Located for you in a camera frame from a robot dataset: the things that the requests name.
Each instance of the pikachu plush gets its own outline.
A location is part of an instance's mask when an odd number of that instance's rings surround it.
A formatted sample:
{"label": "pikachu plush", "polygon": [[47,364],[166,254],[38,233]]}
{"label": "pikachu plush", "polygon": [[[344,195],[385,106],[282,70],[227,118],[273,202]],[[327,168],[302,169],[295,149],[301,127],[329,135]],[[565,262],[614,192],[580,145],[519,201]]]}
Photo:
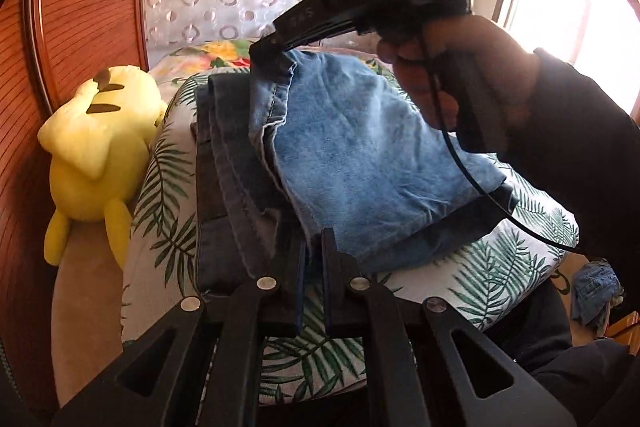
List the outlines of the pikachu plush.
{"label": "pikachu plush", "polygon": [[52,155],[49,185],[56,205],[44,240],[47,263],[60,264],[71,220],[104,219],[111,251],[124,267],[127,201],[142,183],[148,146],[165,110],[152,76],[117,66],[78,87],[40,128],[38,141]]}

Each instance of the denim clothing pile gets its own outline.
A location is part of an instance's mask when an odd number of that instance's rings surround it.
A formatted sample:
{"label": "denim clothing pile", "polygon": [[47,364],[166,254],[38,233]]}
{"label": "denim clothing pile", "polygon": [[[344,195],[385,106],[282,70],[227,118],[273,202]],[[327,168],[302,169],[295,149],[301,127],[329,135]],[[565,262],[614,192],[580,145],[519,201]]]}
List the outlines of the denim clothing pile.
{"label": "denim clothing pile", "polygon": [[[250,75],[213,74],[197,93],[197,118],[197,197],[217,178],[235,239],[227,248],[202,237],[209,228],[198,201],[201,291],[212,282],[228,291],[233,283],[220,282],[238,259],[244,273],[227,282],[259,277],[283,223],[297,221],[309,244],[333,227],[338,248],[370,273],[428,263],[502,219],[460,173],[440,132],[355,57],[295,50],[252,62]],[[494,163],[452,141],[482,188],[513,205]],[[203,259],[226,256],[236,259]]]}
{"label": "denim clothing pile", "polygon": [[585,264],[572,281],[571,318],[598,329],[606,320],[607,304],[622,292],[622,285],[606,259]]}

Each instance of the window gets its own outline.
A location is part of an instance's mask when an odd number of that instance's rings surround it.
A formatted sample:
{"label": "window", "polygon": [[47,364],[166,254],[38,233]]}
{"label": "window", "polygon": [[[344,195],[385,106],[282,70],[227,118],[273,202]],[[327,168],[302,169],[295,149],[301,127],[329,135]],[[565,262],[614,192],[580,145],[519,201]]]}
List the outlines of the window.
{"label": "window", "polygon": [[627,0],[500,0],[496,15],[526,50],[544,48],[593,78],[622,109],[634,109],[640,21]]}

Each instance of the human hand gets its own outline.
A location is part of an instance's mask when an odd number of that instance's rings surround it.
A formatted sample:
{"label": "human hand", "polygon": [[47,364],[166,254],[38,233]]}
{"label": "human hand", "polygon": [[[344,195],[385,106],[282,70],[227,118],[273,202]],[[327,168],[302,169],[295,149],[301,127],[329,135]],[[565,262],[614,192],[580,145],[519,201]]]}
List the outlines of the human hand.
{"label": "human hand", "polygon": [[[423,26],[424,40],[431,57],[445,51],[473,54],[487,84],[494,90],[508,127],[522,126],[529,116],[527,101],[538,79],[539,58],[524,49],[502,28],[477,15],[466,15],[429,22]],[[412,39],[401,46],[378,43],[378,56],[391,62],[398,83],[422,117],[440,128],[435,114],[429,77],[419,60],[420,44]],[[454,130],[458,103],[438,87],[438,100],[447,130]]]}

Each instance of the plush toy foot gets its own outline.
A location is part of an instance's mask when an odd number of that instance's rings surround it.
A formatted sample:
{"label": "plush toy foot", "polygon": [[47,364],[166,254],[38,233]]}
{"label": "plush toy foot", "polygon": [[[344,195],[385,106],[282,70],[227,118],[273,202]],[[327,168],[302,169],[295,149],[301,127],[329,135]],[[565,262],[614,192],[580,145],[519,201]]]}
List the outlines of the plush toy foot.
{"label": "plush toy foot", "polygon": [[60,266],[70,227],[69,218],[56,209],[44,235],[44,260],[50,265]]}
{"label": "plush toy foot", "polygon": [[109,201],[104,208],[104,225],[113,256],[121,269],[127,260],[127,245],[131,228],[131,214],[127,205],[119,200]]}

